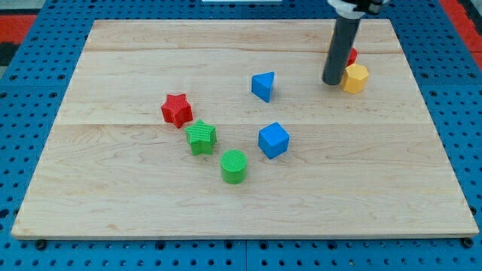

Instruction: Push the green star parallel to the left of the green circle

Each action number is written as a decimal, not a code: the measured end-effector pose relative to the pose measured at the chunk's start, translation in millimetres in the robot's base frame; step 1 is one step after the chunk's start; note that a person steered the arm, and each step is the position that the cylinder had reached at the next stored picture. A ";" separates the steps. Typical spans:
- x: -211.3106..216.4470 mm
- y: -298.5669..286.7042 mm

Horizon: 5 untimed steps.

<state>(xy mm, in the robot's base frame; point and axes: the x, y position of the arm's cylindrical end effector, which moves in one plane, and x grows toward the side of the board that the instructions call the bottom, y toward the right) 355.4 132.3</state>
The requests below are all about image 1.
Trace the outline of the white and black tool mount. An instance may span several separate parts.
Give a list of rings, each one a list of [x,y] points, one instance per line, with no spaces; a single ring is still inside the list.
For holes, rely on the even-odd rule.
[[[378,15],[390,0],[327,0],[343,18],[362,18],[365,14]]]

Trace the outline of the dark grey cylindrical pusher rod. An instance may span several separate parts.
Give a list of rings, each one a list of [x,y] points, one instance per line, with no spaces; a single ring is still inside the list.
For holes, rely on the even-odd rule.
[[[360,22],[360,18],[337,17],[322,73],[325,84],[334,86],[341,82]]]

